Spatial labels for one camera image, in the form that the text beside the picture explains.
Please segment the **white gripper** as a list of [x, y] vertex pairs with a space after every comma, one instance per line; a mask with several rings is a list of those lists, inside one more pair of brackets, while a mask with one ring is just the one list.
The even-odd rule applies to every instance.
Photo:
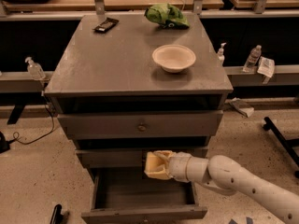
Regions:
[[157, 150], [149, 153], [149, 166], [151, 168], [168, 167], [168, 171], [147, 171], [144, 173], [148, 178], [170, 180], [171, 177], [178, 182], [188, 182], [187, 165], [192, 157], [189, 153], [175, 153], [171, 150]]

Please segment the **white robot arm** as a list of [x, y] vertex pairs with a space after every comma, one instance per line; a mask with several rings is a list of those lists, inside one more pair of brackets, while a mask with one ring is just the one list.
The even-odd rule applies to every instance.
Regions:
[[207, 159], [171, 150], [150, 151], [144, 173], [149, 178], [197, 183], [223, 195], [238, 191], [285, 224], [299, 224], [298, 195], [261, 179], [226, 156]]

